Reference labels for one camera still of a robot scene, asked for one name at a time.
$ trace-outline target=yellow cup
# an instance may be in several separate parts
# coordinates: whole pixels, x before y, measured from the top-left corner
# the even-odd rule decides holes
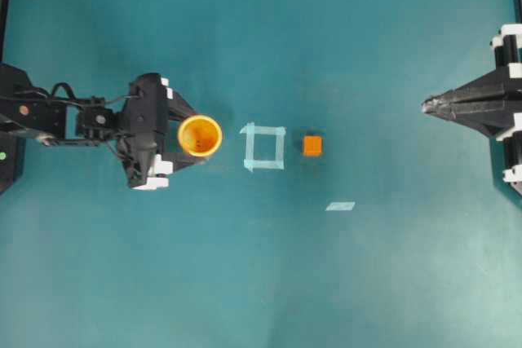
[[[223,140],[219,124],[208,116],[198,114],[185,119],[178,128],[181,148],[192,156],[210,156]]]

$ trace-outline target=teal table surface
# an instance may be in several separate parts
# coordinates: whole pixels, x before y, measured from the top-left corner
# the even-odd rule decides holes
[[[420,110],[493,69],[514,19],[513,0],[11,0],[4,60],[34,85],[112,98],[159,72],[224,140],[157,192],[106,148],[29,141],[0,197],[0,346],[522,346],[502,149]],[[284,170],[245,169],[249,122],[286,128]]]

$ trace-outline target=orange cube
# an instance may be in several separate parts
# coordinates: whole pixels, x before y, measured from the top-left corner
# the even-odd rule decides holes
[[[305,136],[303,139],[303,155],[319,156],[322,153],[321,136]]]

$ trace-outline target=tape strip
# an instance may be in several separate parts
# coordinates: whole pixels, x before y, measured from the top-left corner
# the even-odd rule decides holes
[[[354,201],[342,201],[338,202],[335,201],[333,203],[330,203],[327,207],[327,211],[351,211],[353,207],[356,206],[356,203]]]
[[[244,160],[246,169],[253,172],[254,169],[283,170],[285,168],[285,127],[255,126],[253,122],[249,122],[246,126],[241,128],[239,133],[246,134]],[[272,134],[276,136],[276,159],[274,161],[257,161],[254,159],[254,136],[256,134]]]

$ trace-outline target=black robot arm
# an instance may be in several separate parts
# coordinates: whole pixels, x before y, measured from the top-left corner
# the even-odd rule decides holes
[[[427,99],[422,110],[502,143],[503,179],[522,195],[522,24],[505,24],[490,45],[495,70]]]
[[[120,112],[108,108],[120,100],[125,100]],[[67,108],[71,106],[78,110],[77,139],[65,138]],[[137,77],[127,95],[107,101],[100,97],[79,99],[63,82],[48,92],[33,86],[25,71],[0,64],[0,192],[20,176],[21,139],[36,139],[48,147],[106,144],[122,162],[129,187],[168,187],[167,175],[203,160],[166,151],[169,121],[195,114],[158,73]]]

